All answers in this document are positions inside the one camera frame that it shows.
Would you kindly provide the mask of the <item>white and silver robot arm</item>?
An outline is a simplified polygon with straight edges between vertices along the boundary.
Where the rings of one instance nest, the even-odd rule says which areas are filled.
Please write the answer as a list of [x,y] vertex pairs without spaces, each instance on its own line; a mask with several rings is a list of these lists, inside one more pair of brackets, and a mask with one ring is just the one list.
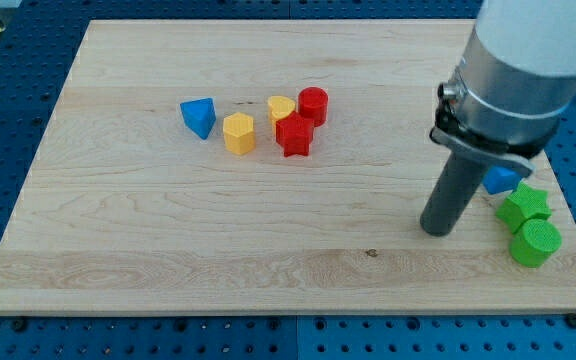
[[576,0],[485,0],[431,132],[450,149],[445,172],[491,166],[522,177],[576,95]]

